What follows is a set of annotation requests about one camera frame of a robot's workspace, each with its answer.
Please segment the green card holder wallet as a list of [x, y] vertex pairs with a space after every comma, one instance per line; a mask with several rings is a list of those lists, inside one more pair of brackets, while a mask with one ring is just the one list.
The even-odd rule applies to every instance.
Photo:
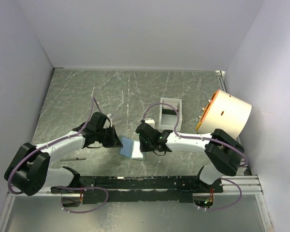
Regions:
[[145, 160], [145, 153], [140, 150], [140, 142], [126, 137], [121, 137], [120, 141], [123, 145], [119, 149], [119, 154], [133, 160]]

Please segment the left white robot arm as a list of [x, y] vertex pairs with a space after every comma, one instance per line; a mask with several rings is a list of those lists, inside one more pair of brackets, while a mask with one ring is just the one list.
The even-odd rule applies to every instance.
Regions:
[[67, 166], [54, 169], [50, 165], [71, 152], [89, 148], [95, 142], [105, 148], [123, 147], [114, 126], [105, 128], [85, 124], [47, 143], [21, 145], [4, 176], [9, 191], [28, 196], [47, 187], [77, 192], [81, 187], [80, 174]]

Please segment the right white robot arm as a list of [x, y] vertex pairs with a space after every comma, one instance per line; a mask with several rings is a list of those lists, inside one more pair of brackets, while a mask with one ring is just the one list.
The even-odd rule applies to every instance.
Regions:
[[201, 168], [196, 179], [196, 189], [208, 191], [223, 176], [235, 176], [243, 159], [244, 148], [222, 129], [213, 133], [192, 135], [172, 130], [162, 132], [145, 121], [135, 131], [139, 136], [142, 152], [187, 151], [203, 152], [210, 162]]

